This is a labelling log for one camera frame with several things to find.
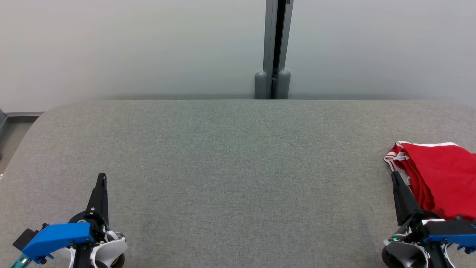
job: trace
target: red cloth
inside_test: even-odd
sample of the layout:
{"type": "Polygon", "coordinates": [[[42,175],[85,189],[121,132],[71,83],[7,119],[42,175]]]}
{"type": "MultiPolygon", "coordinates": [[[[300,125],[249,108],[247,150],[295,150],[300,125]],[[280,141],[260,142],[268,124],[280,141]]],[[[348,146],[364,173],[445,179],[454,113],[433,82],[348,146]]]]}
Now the red cloth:
{"type": "Polygon", "coordinates": [[[407,178],[422,209],[444,219],[476,219],[476,154],[454,143],[398,141],[384,160],[407,178]]]}

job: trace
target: black gap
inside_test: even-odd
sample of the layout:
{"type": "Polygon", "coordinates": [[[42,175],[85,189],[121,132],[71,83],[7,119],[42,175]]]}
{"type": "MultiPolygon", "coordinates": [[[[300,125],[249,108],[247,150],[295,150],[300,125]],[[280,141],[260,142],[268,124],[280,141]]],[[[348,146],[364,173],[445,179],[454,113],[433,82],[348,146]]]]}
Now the black gap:
{"type": "MultiPolygon", "coordinates": [[[[278,15],[276,16],[276,35],[274,40],[274,55],[273,55],[273,76],[278,73],[279,54],[281,52],[281,43],[283,39],[284,14],[286,12],[287,0],[278,0],[278,15]]],[[[271,83],[271,99],[275,98],[274,82],[271,83]]]]}

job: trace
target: gray tabletop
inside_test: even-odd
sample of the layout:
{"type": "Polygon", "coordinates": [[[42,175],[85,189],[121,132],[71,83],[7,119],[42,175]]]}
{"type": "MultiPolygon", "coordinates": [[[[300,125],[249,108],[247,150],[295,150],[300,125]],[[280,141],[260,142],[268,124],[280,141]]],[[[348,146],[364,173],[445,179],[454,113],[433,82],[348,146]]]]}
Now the gray tabletop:
{"type": "MultiPolygon", "coordinates": [[[[476,111],[406,101],[103,101],[57,108],[0,180],[0,266],[108,175],[125,267],[385,267],[397,140],[476,152],[476,111]]],[[[474,256],[451,252],[459,267],[474,256]]],[[[49,261],[43,267],[65,267],[49,261]]]]}

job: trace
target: floor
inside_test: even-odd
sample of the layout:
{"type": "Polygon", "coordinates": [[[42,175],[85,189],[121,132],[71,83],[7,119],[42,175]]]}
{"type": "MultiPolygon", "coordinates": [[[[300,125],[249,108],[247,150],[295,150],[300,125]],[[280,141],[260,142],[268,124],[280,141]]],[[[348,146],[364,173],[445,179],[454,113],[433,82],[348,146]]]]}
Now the floor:
{"type": "Polygon", "coordinates": [[[37,116],[8,117],[0,128],[0,175],[7,169],[23,137],[37,118],[37,116]]]}

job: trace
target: white wall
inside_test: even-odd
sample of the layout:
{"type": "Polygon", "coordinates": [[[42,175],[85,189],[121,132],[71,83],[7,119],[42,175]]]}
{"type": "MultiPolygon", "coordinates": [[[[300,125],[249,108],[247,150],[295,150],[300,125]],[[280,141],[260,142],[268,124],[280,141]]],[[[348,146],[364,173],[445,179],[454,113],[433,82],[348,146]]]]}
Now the white wall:
{"type": "Polygon", "coordinates": [[[265,0],[0,1],[0,109],[253,98],[265,0]]]}
{"type": "Polygon", "coordinates": [[[289,98],[476,106],[476,1],[295,0],[289,98]]]}

